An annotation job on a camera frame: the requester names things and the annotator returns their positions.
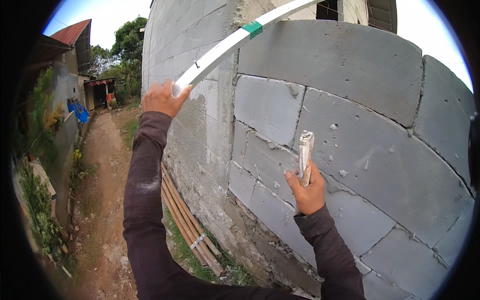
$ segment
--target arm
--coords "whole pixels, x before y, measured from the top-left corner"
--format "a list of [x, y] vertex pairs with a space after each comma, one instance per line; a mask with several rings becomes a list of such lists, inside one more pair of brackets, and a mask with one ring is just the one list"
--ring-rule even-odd
[[144, 113], [133, 139], [133, 154], [123, 200], [123, 236], [138, 289], [138, 297], [149, 298], [179, 267], [171, 259], [162, 224], [160, 162], [167, 145], [167, 132], [191, 87], [176, 98], [172, 81], [154, 83], [142, 99]]
[[316, 164], [312, 162], [307, 187], [290, 171], [285, 173], [285, 178], [301, 212], [295, 216], [295, 222], [313, 246], [318, 275], [325, 278], [322, 299], [365, 299], [361, 273], [325, 205], [325, 181]]

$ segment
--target person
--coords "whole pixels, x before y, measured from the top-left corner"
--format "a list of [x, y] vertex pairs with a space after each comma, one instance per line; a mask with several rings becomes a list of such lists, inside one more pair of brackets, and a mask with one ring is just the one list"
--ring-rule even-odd
[[[174, 97], [174, 82], [153, 83], [142, 99], [144, 113], [133, 139], [133, 154], [124, 195], [124, 232], [139, 299], [303, 299], [278, 289], [213, 284], [183, 270], [167, 248], [162, 224], [161, 168], [168, 128], [192, 90]], [[295, 221], [315, 251], [322, 299], [364, 299], [361, 273], [337, 232], [325, 205], [324, 179], [312, 162], [310, 184], [303, 187], [294, 172], [285, 179], [300, 215]]]

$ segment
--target white metal bar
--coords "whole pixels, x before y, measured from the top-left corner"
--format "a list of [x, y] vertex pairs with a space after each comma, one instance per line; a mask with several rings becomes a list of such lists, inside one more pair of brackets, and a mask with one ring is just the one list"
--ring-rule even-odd
[[256, 18], [255, 21], [243, 26], [244, 28], [247, 28], [250, 24], [253, 24], [253, 26], [257, 24], [259, 31], [253, 32], [252, 37], [249, 31], [244, 28], [239, 28], [205, 53], [177, 80], [177, 82], [175, 82], [172, 91], [173, 95], [176, 96], [181, 89], [189, 84], [192, 84], [193, 87], [197, 86], [197, 84], [199, 84], [200, 81], [202, 81], [222, 61], [263, 30], [320, 1], [323, 0], [294, 0], [261, 15]]

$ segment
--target hand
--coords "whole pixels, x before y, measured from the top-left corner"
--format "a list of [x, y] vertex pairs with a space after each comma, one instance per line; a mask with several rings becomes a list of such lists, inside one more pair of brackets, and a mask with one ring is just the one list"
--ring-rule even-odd
[[311, 215], [325, 205], [325, 179], [313, 161], [308, 186], [303, 187], [297, 175], [289, 170], [285, 172], [285, 180], [292, 189], [299, 212], [304, 215]]
[[163, 112], [173, 119], [193, 89], [193, 85], [189, 85], [174, 97], [172, 95], [172, 87], [174, 84], [171, 79], [166, 79], [161, 84], [156, 81], [153, 82], [141, 102], [144, 111]]

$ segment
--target red roof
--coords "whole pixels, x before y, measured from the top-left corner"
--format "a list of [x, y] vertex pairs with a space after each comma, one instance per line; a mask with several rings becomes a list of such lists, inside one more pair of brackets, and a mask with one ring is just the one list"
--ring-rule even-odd
[[92, 19], [88, 19], [85, 21], [78, 22], [77, 24], [70, 25], [68, 27], [63, 28], [62, 30], [57, 31], [56, 33], [52, 34], [50, 37], [68, 44], [72, 46], [78, 36], [82, 33], [85, 27], [92, 21]]

